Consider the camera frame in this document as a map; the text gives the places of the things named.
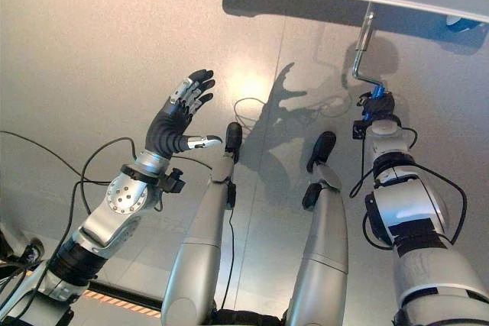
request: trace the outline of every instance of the black rubber fingertip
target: black rubber fingertip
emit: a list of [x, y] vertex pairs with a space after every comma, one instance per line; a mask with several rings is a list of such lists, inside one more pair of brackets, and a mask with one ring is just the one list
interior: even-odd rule
[[200, 85], [199, 89], [204, 92], [206, 91], [207, 89], [211, 89], [213, 86], [215, 86], [215, 80], [214, 79], [211, 79], [211, 80], [208, 80], [207, 82], [204, 82]]
[[199, 98], [199, 100], [201, 101], [202, 104], [210, 101], [212, 99], [212, 97], [214, 97], [214, 95], [212, 93], [207, 93], [206, 95], [203, 95], [201, 98]]
[[211, 79], [213, 76], [214, 76], [214, 71], [213, 70], [207, 70], [206, 71], [206, 78], [204, 80]]
[[203, 82], [204, 80], [208, 79], [206, 77], [207, 73], [208, 72], [205, 69], [197, 70], [197, 71], [193, 72], [192, 74], [190, 74], [189, 78], [194, 82]]

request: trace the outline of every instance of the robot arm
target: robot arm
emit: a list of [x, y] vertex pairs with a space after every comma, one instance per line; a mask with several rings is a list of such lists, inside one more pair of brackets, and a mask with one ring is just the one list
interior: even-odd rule
[[[392, 106], [389, 111], [386, 105]], [[394, 324], [489, 324], [489, 293], [446, 237], [445, 203], [409, 152], [392, 95], [368, 97], [363, 106], [369, 118], [355, 123], [367, 127], [374, 174], [365, 206], [375, 237], [393, 248], [400, 308]]]
[[[107, 259], [132, 235], [143, 215], [156, 204], [160, 190], [182, 189], [180, 171], [165, 174], [172, 155], [221, 142], [213, 136], [183, 135], [193, 115], [212, 99], [212, 94], [200, 97], [214, 86], [215, 82], [208, 80], [211, 77], [212, 71], [194, 72], [170, 95], [148, 129], [144, 152], [134, 163], [122, 166], [100, 206], [2, 306], [2, 324], [15, 324], [16, 319], [35, 326], [70, 322], [73, 317], [70, 304], [82, 295]], [[32, 292], [36, 292], [34, 301], [26, 307]]]

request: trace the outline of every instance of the robotic hand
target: robotic hand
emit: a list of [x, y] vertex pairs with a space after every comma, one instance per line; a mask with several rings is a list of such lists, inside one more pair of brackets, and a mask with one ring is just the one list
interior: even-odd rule
[[215, 81], [211, 70], [185, 78], [157, 113], [147, 131], [145, 150], [123, 165], [102, 204], [71, 238], [23, 281], [0, 309], [0, 324], [62, 326], [73, 318], [70, 304], [132, 235], [141, 218], [152, 212], [160, 192], [180, 192], [181, 171], [165, 174], [174, 153], [221, 143], [215, 136], [183, 135], [195, 113], [212, 94], [201, 96]]
[[183, 135], [195, 113], [213, 97], [203, 94], [215, 85], [211, 70], [199, 70], [190, 74], [167, 99], [157, 113], [146, 135], [146, 150], [170, 159], [174, 153], [193, 148], [204, 148], [220, 144], [216, 136], [188, 137]]

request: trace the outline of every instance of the gray surface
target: gray surface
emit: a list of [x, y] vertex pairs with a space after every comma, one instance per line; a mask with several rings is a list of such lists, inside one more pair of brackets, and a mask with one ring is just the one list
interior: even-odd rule
[[[268, 101], [263, 106], [248, 99], [236, 106], [256, 121], [247, 121], [253, 129], [245, 131], [236, 167], [236, 261], [226, 306], [282, 315], [312, 219], [300, 205], [311, 179], [305, 165], [322, 131], [338, 135], [330, 164], [345, 191], [358, 179], [360, 144], [351, 140], [351, 123], [360, 116], [356, 96], [368, 86], [353, 82], [348, 68], [364, 6], [346, 0], [2, 0], [2, 129], [32, 137], [81, 167], [94, 149], [115, 137], [132, 136], [141, 149], [168, 93], [195, 69], [214, 69], [218, 84], [190, 134], [224, 136], [238, 100]], [[257, 14], [260, 9], [265, 15]], [[385, 16], [362, 69], [387, 81], [398, 115], [418, 130], [417, 161], [467, 191], [467, 223], [455, 247], [489, 286], [487, 28], [454, 36], [439, 16], [381, 11]], [[307, 94], [287, 99], [287, 90]], [[76, 177], [36, 147], [13, 137], [0, 141], [2, 220], [39, 234], [53, 248]], [[220, 154], [219, 148], [186, 153], [207, 163]], [[129, 158], [122, 143], [102, 153], [89, 174], [113, 178]], [[101, 279], [163, 293], [208, 179], [204, 167], [182, 160], [172, 164], [184, 171], [183, 193], [166, 197], [164, 213], [144, 221]], [[455, 222], [457, 193], [434, 184]], [[351, 325], [390, 324], [396, 307], [390, 254], [361, 237], [368, 187], [371, 182], [355, 200], [343, 193], [350, 255], [345, 324]], [[89, 190], [92, 207], [103, 194]], [[77, 202], [76, 225], [83, 218]], [[230, 237], [226, 225], [218, 304], [228, 276]], [[80, 317], [86, 324], [111, 324], [114, 312], [103, 307], [108, 311], [80, 311]]]

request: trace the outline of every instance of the blue connector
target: blue connector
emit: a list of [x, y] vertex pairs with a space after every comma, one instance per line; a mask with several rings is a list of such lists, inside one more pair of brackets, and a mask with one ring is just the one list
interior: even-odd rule
[[385, 88], [384, 86], [375, 86], [374, 90], [372, 91], [372, 98], [373, 99], [380, 99], [384, 96], [385, 93]]

